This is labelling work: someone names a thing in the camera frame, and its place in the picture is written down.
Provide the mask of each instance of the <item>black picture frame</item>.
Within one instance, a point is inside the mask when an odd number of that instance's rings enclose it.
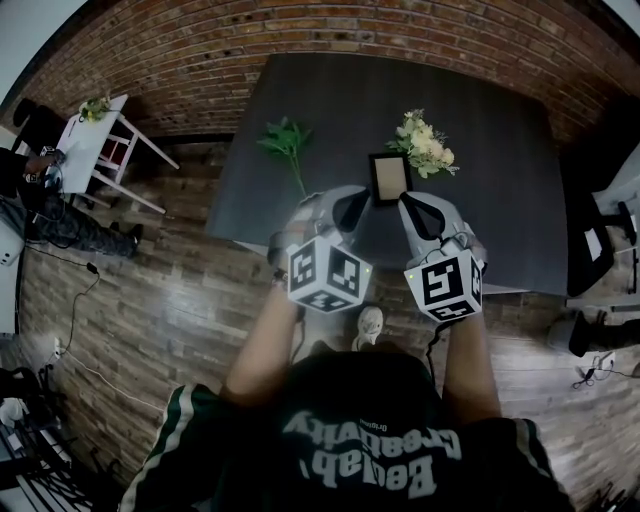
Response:
[[[401,158],[402,166],[404,167],[404,178],[407,184],[407,192],[413,190],[413,183],[411,182],[411,167],[409,166],[409,160],[404,153],[374,153],[369,155],[369,169],[371,171],[371,187],[373,189],[373,203],[376,206],[392,206],[398,203],[397,199],[381,199],[380,189],[378,187],[378,173],[376,172],[376,161],[386,158]]]

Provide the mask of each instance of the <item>white sneaker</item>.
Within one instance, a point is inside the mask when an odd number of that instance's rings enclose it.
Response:
[[[373,306],[367,306],[360,312],[358,317],[358,336],[351,344],[351,351],[358,352],[363,343],[376,344],[376,339],[382,332],[384,316],[382,310]]]

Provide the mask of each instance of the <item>picture frame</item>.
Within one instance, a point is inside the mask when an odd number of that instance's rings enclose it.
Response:
[[[394,162],[387,162],[385,165],[382,162],[384,160],[394,160]],[[399,162],[396,160],[401,161],[401,168],[398,167]],[[376,206],[395,205],[402,192],[413,190],[411,167],[404,153],[371,154],[369,155],[369,168],[371,170],[373,202]]]

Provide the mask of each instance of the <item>floor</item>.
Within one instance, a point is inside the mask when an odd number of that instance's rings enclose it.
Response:
[[[145,235],[133,261],[89,257],[101,279],[89,295],[78,299],[70,347],[87,367],[159,408],[181,384],[219,388],[270,280],[262,257],[204,234],[226,147],[180,147],[172,153],[183,163],[179,171],[159,162],[151,165],[156,158],[142,154],[138,160],[144,164],[134,164],[128,173],[131,188],[163,204],[166,216],[124,199],[111,210],[93,210],[105,225],[112,220],[123,228],[143,223]],[[78,252],[64,255],[87,261]],[[55,337],[66,345],[73,297],[94,276],[29,250],[23,275],[22,335],[0,357],[3,366],[26,357],[39,368],[51,358]],[[432,326],[417,312],[402,277],[376,274],[370,295],[386,313],[383,336],[421,356]],[[593,387],[572,389],[578,380],[575,366],[588,366],[592,356],[578,360],[545,346],[549,325],[563,313],[558,298],[492,296],[485,300],[484,311],[504,413],[537,422],[556,476],[578,508],[609,480],[618,488],[629,487],[640,472],[638,381],[611,375]],[[345,323],[352,324],[351,318]],[[348,346],[349,330],[342,336],[338,329],[329,341]],[[445,354],[446,339],[434,351],[439,382]],[[638,361],[640,347],[621,350],[616,367],[630,373]],[[98,447],[98,458],[117,458],[118,478],[130,481],[155,439],[162,413],[118,394],[71,357],[56,362],[54,378],[69,397],[69,426],[78,437],[74,451],[86,458]]]

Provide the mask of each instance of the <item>black t-shirt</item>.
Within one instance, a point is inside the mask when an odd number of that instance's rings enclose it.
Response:
[[[176,390],[120,510],[204,499],[215,511],[573,510],[533,422],[452,428],[424,365],[388,353],[307,358],[260,411]]]
[[[37,211],[45,198],[43,187],[27,183],[24,170],[29,159],[0,148],[0,195],[15,199],[18,195],[25,208]]]

